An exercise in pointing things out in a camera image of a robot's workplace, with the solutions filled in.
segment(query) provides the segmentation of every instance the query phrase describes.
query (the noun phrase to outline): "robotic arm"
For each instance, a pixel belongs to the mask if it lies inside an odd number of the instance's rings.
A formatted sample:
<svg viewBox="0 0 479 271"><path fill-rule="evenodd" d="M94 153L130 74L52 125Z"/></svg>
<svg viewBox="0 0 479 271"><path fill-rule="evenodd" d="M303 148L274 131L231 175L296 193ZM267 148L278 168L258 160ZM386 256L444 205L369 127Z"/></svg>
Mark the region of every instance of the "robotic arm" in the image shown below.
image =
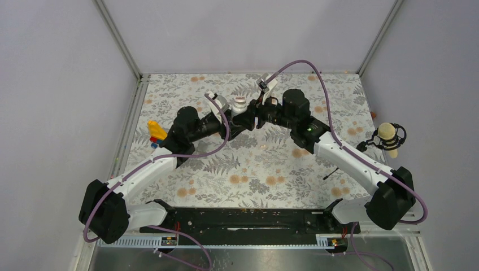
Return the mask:
<svg viewBox="0 0 479 271"><path fill-rule="evenodd" d="M358 181L370 194L360 199L338 199L324 209L324 213L329 215L327 224L330 229L333 228L331 224L348 224L355 221L373 221L383 229L392 229L413 206L415 198L392 180L352 157L345 151L345 147L382 171L391 172L394 177L413 189L410 172L402 167L394 171L349 146L340 138L338 139L342 146L339 147L329 127L311 116L310 103L303 92L299 89L287 90L283 94L282 104L279 104L278 99L271 96L271 90L276 83L275 81L270 84L260 82L262 89L260 97L258 100L252 100L242 113L232 114L225 98L212 93L208 94L227 115L230 128L228 140L233 140L244 130L260 129L266 122L291 129L290 135L296 145L331 161ZM110 188L121 182L121 185L116 187L98 208L90 223L90 230L106 243L112 243L127 230L166 223L165 219L173 216L173 208L162 200L136 206L131 205L130 200L188 159L186 157L158 159L160 155L191 155L194 152L193 142L214 133L220 133L223 139L227 136L227 128L211 101L210 107L212 112L202 119L198 117L195 108L183 107L178 111L166 139L137 168L106 183L98 180L90 183L86 189L79 220L86 224L100 198Z"/></svg>

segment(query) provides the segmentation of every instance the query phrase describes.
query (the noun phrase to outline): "gray wall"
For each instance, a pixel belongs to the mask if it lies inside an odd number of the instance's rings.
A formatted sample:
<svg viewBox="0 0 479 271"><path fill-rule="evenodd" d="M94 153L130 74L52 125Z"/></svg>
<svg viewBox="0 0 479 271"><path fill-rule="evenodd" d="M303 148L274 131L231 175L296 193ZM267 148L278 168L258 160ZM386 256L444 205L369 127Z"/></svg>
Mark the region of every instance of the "gray wall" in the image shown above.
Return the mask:
<svg viewBox="0 0 479 271"><path fill-rule="evenodd" d="M67 270L135 79L92 1L2 1L0 35L0 270Z"/></svg>
<svg viewBox="0 0 479 271"><path fill-rule="evenodd" d="M105 0L143 73L356 71L394 0ZM310 71L295 65L291 71Z"/></svg>
<svg viewBox="0 0 479 271"><path fill-rule="evenodd" d="M406 1L363 77L376 125L407 129L390 164L411 170L429 207L420 229L435 271L477 269L477 14L475 0Z"/></svg>

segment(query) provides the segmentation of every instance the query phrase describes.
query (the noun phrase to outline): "yellow object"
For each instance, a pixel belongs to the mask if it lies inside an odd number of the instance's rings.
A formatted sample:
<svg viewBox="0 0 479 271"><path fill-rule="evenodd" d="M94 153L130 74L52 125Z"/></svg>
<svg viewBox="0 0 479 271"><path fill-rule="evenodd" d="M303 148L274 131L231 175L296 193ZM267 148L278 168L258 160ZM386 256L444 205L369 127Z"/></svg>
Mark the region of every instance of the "yellow object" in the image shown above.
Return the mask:
<svg viewBox="0 0 479 271"><path fill-rule="evenodd" d="M164 140L168 135L161 126L154 120L148 121L148 130L150 131L150 136L157 138L159 140Z"/></svg>
<svg viewBox="0 0 479 271"><path fill-rule="evenodd" d="M382 123L377 129L377 135L386 142L391 141L391 139L393 139L396 135L396 128L394 128L394 126L390 123ZM389 156L391 156L391 158L398 157L398 149L390 151L386 149L386 152L389 154Z"/></svg>

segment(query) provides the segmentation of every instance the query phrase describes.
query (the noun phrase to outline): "white plastic bottle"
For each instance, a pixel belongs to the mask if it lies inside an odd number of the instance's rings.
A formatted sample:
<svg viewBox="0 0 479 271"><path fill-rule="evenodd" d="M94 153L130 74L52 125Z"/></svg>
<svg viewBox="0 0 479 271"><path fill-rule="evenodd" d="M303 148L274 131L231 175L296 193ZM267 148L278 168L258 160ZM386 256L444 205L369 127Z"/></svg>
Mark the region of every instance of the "white plastic bottle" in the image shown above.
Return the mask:
<svg viewBox="0 0 479 271"><path fill-rule="evenodd" d="M239 115L245 112L247 109L246 98L245 97L235 97L233 106L231 108L231 117Z"/></svg>

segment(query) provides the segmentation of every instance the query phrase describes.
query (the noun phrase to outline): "floral tablecloth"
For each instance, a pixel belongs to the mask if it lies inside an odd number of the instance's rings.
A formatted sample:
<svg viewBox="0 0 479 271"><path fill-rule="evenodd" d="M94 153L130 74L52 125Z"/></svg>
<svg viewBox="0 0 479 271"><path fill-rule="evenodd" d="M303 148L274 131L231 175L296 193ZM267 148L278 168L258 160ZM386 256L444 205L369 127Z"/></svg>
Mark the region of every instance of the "floral tablecloth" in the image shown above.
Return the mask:
<svg viewBox="0 0 479 271"><path fill-rule="evenodd" d="M204 93L208 90L232 100L237 95L257 98L259 74L151 75L140 118L128 156L127 168L151 154L148 120L169 128L178 109L193 106L199 116L209 112ZM339 136L356 146L374 131L358 75L323 75L332 108L333 125ZM311 112L327 123L326 104L317 76L278 76L273 96L281 101L287 89L301 89L310 100ZM198 151L211 151L222 139L213 135L199 143ZM380 150L366 152L384 163ZM162 176L134 204L163 199L172 206L244 208L323 208L337 198L359 198L365 190L343 171L323 178L336 167L296 146L289 130L266 124L245 131L217 154L189 159Z"/></svg>

